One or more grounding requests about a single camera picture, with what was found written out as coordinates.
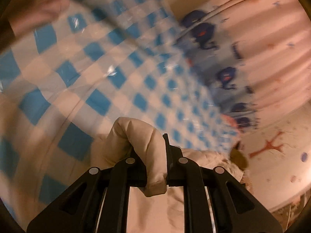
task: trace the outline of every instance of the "cartoon print fabric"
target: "cartoon print fabric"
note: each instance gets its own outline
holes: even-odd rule
[[[209,0],[180,24],[178,46],[242,132],[311,98],[311,23],[298,0]]]

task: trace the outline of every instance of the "blue checkered fabric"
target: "blue checkered fabric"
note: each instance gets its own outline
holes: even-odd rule
[[[163,0],[73,0],[0,55],[0,195],[24,229],[120,116],[183,148],[229,152],[237,132],[175,48],[178,32]]]

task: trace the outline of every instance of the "white cloth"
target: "white cloth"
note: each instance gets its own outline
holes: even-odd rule
[[[147,186],[142,193],[130,189],[127,233],[184,232],[183,188],[166,187],[166,151],[161,133],[151,125],[120,117],[107,137],[95,139],[91,148],[92,166],[106,169],[129,156],[129,145],[147,168]],[[183,156],[199,166],[224,167],[238,181],[243,172],[218,152],[182,149]]]

